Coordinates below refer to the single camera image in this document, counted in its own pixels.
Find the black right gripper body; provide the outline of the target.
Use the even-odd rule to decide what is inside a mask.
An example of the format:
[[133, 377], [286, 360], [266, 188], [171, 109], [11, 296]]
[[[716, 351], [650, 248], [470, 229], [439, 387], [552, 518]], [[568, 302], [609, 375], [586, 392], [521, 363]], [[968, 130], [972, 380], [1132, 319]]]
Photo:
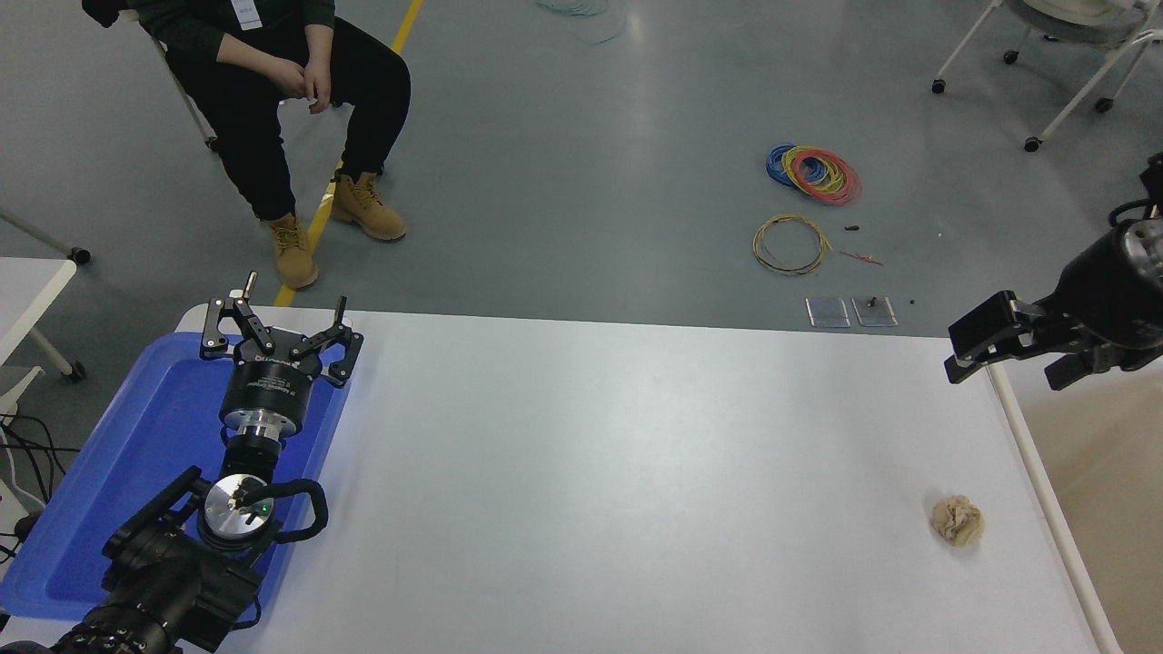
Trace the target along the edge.
[[1147, 367], [1160, 357], [1161, 244], [1160, 227], [1110, 229], [1063, 268], [1044, 306], [1123, 351], [1121, 369]]

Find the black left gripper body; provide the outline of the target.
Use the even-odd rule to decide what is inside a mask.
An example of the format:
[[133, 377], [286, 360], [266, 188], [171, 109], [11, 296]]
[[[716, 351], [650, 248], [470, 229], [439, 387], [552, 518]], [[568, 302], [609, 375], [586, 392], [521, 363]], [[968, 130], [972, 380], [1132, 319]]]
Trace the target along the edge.
[[279, 417], [281, 428], [302, 428], [315, 378], [323, 364], [317, 351], [304, 351], [304, 336], [274, 336], [273, 353], [262, 351], [257, 340], [233, 347], [234, 368], [222, 401], [222, 422], [238, 428], [245, 414], [267, 412]]

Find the seated person's right hand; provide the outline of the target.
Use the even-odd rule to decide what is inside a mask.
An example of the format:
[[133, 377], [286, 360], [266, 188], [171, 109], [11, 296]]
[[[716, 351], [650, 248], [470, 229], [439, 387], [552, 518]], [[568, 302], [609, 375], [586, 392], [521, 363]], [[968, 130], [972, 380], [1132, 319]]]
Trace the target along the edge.
[[274, 57], [267, 63], [265, 77], [285, 98], [304, 99], [307, 95], [306, 71], [294, 61]]

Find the seated person's left hand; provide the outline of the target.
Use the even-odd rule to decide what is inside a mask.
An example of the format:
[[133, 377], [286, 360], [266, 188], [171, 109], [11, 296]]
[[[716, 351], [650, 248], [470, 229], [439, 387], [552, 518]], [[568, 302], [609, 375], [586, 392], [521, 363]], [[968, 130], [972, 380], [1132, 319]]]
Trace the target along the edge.
[[319, 115], [331, 108], [331, 62], [313, 58], [304, 67], [304, 99], [308, 101], [311, 115]]

